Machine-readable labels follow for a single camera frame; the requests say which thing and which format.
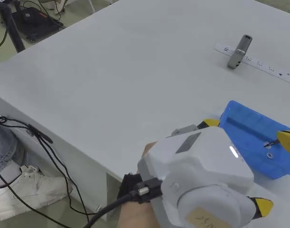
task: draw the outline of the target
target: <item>black wrist strap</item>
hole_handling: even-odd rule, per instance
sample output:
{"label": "black wrist strap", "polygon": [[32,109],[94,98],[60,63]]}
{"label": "black wrist strap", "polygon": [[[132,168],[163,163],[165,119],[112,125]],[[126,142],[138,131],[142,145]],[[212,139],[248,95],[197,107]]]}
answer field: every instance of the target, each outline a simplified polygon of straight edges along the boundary
{"label": "black wrist strap", "polygon": [[120,186],[117,199],[131,192],[134,189],[134,186],[140,182],[142,182],[140,174],[126,174]]}

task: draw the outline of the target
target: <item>led light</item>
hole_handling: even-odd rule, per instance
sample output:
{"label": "led light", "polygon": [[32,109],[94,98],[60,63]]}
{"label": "led light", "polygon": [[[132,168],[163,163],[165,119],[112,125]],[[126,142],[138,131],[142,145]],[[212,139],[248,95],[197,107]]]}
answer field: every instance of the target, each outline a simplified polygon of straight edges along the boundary
{"label": "led light", "polygon": [[239,156],[238,156],[238,153],[235,151],[235,149],[234,149],[232,146],[230,146],[230,150],[231,150],[231,152],[233,153],[233,155],[234,155],[236,158],[239,157]]}

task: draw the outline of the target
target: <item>hand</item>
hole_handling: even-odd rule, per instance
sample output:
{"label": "hand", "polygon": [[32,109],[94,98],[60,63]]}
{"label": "hand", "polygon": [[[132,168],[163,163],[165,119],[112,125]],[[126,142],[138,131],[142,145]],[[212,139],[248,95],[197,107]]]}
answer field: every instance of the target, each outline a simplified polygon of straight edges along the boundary
{"label": "hand", "polygon": [[[144,156],[155,144],[149,143],[145,146],[142,156]],[[118,228],[160,228],[156,220],[151,203],[138,204],[128,202],[122,206]]]}

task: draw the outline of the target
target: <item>jeans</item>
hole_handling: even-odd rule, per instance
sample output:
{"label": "jeans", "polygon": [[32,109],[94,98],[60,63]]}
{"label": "jeans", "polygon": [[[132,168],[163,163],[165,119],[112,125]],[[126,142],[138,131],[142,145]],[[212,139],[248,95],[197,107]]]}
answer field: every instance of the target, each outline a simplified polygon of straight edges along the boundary
{"label": "jeans", "polygon": [[26,150],[9,128],[0,126],[0,171],[9,161],[14,160],[18,165],[24,163]]}

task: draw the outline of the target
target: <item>white sneaker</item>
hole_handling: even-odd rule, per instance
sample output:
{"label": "white sneaker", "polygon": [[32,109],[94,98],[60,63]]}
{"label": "white sneaker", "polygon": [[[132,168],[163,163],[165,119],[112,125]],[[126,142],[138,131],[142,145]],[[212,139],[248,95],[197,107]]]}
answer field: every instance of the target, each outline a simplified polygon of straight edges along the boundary
{"label": "white sneaker", "polygon": [[[17,195],[34,209],[55,203],[67,196],[63,177],[46,177],[33,166],[22,166],[22,174],[10,186]],[[30,211],[9,188],[0,189],[0,221]]]}

